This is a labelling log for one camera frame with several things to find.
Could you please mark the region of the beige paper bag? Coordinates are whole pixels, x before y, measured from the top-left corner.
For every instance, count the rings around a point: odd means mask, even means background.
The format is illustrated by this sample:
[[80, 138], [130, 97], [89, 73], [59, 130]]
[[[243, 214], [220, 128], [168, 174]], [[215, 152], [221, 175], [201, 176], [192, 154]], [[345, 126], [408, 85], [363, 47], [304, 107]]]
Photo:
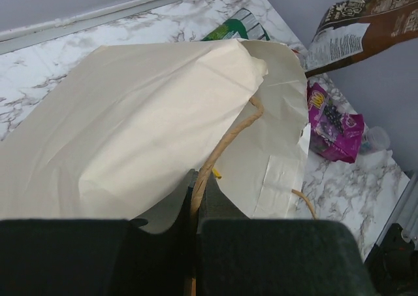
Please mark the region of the beige paper bag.
[[1, 143], [1, 218], [132, 219], [216, 158], [249, 218], [294, 218], [310, 143], [307, 81], [285, 44], [102, 46]]

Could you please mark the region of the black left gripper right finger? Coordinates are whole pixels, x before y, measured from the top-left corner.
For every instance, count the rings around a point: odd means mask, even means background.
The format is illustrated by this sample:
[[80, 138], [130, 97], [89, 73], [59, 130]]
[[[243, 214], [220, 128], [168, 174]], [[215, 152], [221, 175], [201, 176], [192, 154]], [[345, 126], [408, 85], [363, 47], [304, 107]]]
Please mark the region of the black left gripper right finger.
[[197, 230], [198, 295], [374, 293], [344, 224], [250, 219], [208, 180]]

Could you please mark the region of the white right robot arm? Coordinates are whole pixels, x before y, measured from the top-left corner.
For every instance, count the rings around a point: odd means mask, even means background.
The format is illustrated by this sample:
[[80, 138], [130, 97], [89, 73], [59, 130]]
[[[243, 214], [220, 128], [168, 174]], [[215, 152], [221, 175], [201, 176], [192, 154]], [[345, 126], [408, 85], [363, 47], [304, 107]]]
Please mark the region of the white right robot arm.
[[417, 295], [417, 247], [392, 224], [364, 262], [378, 295]]

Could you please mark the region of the brown snack bag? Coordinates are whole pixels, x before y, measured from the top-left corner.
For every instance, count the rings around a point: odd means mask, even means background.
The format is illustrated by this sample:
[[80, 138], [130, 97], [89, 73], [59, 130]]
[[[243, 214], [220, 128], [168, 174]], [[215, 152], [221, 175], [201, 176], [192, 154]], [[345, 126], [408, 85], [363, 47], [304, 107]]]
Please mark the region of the brown snack bag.
[[417, 0], [346, 0], [324, 14], [304, 59], [307, 77], [417, 38]]

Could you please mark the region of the green snack bag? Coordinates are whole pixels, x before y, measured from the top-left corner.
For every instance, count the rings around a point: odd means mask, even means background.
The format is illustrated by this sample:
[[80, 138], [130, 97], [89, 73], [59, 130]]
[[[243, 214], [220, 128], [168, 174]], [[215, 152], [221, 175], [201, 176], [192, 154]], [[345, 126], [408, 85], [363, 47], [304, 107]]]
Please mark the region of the green snack bag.
[[241, 8], [229, 19], [205, 36], [202, 41], [247, 39], [269, 41], [270, 37], [252, 12]]

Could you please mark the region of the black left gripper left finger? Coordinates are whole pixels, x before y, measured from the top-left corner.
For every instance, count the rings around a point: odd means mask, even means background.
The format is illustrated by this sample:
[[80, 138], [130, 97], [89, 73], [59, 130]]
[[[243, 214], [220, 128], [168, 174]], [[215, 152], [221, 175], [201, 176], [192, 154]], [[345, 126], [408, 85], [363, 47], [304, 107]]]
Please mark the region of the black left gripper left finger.
[[2, 295], [183, 295], [197, 172], [130, 220], [2, 220]]

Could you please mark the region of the purple snack bag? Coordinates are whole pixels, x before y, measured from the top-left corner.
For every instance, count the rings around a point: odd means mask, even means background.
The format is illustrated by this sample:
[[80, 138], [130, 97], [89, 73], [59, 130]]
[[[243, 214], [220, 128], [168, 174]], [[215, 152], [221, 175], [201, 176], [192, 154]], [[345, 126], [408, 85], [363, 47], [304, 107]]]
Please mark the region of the purple snack bag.
[[310, 150], [329, 161], [354, 163], [364, 131], [363, 116], [347, 113], [317, 82], [308, 84], [307, 104]]

